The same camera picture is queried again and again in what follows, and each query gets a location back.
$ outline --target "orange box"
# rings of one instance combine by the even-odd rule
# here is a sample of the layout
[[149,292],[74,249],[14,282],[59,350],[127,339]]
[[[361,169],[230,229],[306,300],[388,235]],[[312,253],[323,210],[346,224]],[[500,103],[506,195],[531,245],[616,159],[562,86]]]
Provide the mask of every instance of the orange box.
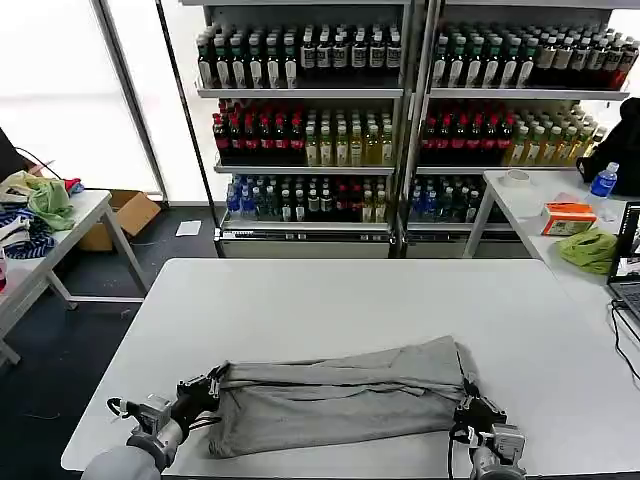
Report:
[[586,203],[546,203],[542,235],[570,236],[588,230],[598,219]]

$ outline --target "paper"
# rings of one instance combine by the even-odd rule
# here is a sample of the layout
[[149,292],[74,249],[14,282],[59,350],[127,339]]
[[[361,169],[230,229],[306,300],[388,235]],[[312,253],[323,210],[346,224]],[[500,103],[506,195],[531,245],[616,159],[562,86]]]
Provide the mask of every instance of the paper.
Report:
[[200,225],[202,225],[202,222],[200,220],[180,222],[180,226],[178,227],[178,231],[176,232],[176,237],[198,235],[198,233],[200,232]]

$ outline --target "blue cloth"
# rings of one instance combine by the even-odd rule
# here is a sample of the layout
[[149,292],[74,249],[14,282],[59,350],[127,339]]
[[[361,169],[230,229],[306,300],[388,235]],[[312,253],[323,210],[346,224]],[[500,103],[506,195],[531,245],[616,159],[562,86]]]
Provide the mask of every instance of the blue cloth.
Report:
[[49,253],[56,246],[55,239],[51,236],[49,226],[26,208],[26,203],[3,203],[0,208],[0,227],[9,225],[18,217],[28,218],[29,237],[26,242],[17,242],[4,248],[9,258],[25,259],[40,258]]

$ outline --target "laptop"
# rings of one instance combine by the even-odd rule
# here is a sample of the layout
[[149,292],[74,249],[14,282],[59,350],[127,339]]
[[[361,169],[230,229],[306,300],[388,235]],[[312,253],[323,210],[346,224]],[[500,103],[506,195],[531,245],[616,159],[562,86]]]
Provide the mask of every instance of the laptop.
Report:
[[640,320],[640,202],[627,202],[607,285]]

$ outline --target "green cloth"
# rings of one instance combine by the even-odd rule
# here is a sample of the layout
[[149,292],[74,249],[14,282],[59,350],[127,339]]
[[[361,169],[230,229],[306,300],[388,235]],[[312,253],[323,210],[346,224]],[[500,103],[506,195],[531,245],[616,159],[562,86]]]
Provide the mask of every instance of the green cloth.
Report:
[[606,275],[616,252],[615,235],[592,228],[556,243],[560,256],[589,273]]
[[12,189],[25,195],[27,207],[42,218],[52,230],[69,230],[75,222],[69,218],[73,207],[64,181],[16,172],[0,184],[0,191]]

